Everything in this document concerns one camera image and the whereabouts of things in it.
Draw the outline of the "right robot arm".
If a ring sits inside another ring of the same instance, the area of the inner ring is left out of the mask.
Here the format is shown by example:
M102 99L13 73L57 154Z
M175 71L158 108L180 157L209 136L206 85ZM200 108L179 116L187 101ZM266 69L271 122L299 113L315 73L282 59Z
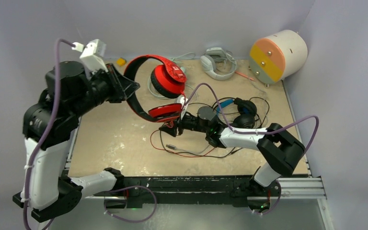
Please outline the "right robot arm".
M257 169L250 181L250 189L256 195L267 191L269 185L281 176L291 176L306 150L297 138L277 123L258 129L228 126L220 122L216 112L208 106L198 109L197 115L182 115L159 130L172 137L181 135L184 130L196 131L204 133L205 140L215 148L259 151L266 163Z

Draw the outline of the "red headphones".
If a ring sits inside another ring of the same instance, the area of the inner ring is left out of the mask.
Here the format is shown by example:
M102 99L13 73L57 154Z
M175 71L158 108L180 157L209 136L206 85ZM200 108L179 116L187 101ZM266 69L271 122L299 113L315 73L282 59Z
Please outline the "red headphones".
M159 55L139 56L130 61L125 68L124 76L135 81L139 67L148 59L155 59L161 62L161 64L157 65L150 74L150 82L154 89L162 96L169 99L176 99L179 96L184 96L187 77L177 64L165 57ZM181 103L171 103L152 108L146 112L143 110L135 94L132 94L126 102L135 114L153 123L168 123L179 118L184 107Z

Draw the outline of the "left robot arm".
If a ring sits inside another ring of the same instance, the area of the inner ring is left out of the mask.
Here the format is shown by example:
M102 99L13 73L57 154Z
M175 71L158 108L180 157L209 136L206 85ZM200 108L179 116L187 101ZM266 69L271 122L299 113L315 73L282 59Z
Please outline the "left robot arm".
M80 118L105 103L121 103L135 93L139 84L122 75L112 64L92 76L77 61L57 63L46 76L47 88L37 104L26 110L23 135L26 146L25 181L13 201L40 223L74 209L82 198L107 191L123 192L119 170L106 168L80 178L63 175L69 142Z

